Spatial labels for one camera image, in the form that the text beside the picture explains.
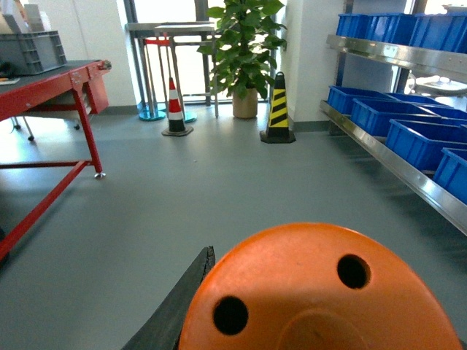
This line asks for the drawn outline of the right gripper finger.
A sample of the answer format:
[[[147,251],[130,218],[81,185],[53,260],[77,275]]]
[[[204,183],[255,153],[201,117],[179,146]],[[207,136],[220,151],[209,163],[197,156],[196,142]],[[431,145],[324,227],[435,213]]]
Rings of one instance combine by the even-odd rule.
[[[190,303],[215,265],[215,251],[204,247],[182,274],[162,303],[124,349],[177,349]]]

